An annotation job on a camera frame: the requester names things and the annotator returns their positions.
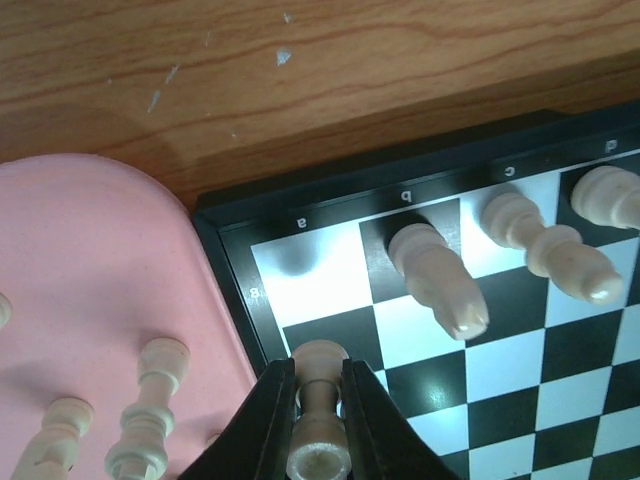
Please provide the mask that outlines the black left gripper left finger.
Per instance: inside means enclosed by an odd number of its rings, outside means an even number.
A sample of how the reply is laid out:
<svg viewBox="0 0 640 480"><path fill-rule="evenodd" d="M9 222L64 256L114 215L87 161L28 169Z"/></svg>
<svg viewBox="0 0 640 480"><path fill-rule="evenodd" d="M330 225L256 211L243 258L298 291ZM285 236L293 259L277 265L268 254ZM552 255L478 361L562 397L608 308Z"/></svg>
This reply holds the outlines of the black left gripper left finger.
<svg viewBox="0 0 640 480"><path fill-rule="evenodd" d="M184 480L284 479L295 420L295 363L271 362Z"/></svg>

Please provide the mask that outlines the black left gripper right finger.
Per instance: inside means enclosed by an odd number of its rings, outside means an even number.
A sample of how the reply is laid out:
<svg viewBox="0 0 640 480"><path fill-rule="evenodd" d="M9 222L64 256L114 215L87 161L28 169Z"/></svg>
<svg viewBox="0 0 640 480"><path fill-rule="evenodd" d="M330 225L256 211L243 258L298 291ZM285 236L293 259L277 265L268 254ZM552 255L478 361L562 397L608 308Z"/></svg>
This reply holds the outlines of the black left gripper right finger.
<svg viewBox="0 0 640 480"><path fill-rule="evenodd" d="M369 365L346 359L342 405L351 479L455 479L415 433Z"/></svg>

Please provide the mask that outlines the white bishop chess piece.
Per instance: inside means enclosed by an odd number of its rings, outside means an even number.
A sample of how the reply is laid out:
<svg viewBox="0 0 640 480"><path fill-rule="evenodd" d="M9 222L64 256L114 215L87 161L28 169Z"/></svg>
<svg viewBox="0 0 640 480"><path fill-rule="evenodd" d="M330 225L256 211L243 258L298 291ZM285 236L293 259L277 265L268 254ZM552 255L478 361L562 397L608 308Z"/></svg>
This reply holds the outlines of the white bishop chess piece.
<svg viewBox="0 0 640 480"><path fill-rule="evenodd" d="M480 225L497 245L523 250L532 274L550 279L575 299L603 305L622 293L623 278L606 255L584 244L570 226L545 225L536 203L520 193L493 198Z"/></svg>

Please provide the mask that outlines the white queen chess piece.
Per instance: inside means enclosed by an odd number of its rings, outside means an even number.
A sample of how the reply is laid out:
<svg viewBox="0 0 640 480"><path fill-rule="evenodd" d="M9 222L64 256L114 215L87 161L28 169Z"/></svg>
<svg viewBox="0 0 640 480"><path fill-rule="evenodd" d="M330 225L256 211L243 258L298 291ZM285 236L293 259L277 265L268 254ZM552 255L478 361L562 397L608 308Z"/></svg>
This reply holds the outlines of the white queen chess piece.
<svg viewBox="0 0 640 480"><path fill-rule="evenodd" d="M639 229L639 176L609 165L594 168L573 188L571 206L595 225Z"/></svg>

